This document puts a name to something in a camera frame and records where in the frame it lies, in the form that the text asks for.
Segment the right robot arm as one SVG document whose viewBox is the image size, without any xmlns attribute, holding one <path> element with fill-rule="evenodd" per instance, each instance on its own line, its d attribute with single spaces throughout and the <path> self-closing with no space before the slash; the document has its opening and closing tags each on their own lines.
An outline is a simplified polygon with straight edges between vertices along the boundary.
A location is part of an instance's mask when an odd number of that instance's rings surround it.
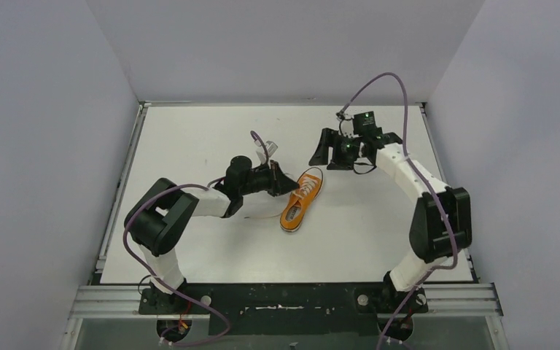
<svg viewBox="0 0 560 350">
<path fill-rule="evenodd" d="M 385 276 L 391 284 L 381 290 L 381 302 L 390 311 L 399 311 L 410 301 L 410 290 L 429 272 L 459 260 L 458 253 L 473 242 L 470 194 L 463 187 L 453 188 L 412 160 L 403 139 L 385 133 L 376 125 L 373 112 L 349 119 L 351 129 L 321 131 L 312 166 L 349 171 L 365 158 L 390 176 L 414 205 L 409 229 L 410 249 Z"/>
</svg>

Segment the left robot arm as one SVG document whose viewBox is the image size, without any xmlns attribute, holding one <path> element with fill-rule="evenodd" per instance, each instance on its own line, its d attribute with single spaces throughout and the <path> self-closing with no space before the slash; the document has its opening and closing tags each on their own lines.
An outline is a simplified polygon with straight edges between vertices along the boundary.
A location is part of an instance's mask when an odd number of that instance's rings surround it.
<svg viewBox="0 0 560 350">
<path fill-rule="evenodd" d="M 231 160 L 225 175 L 213 187 L 177 185 L 160 178 L 126 216 L 124 247 L 148 270 L 159 290 L 158 302 L 169 311 L 178 311 L 185 305 L 187 292 L 181 287 L 186 278 L 175 248 L 191 218 L 226 219 L 240 210 L 246 195 L 266 192 L 278 197 L 298 188 L 299 184 L 275 160 L 253 166 L 243 155 Z"/>
</svg>

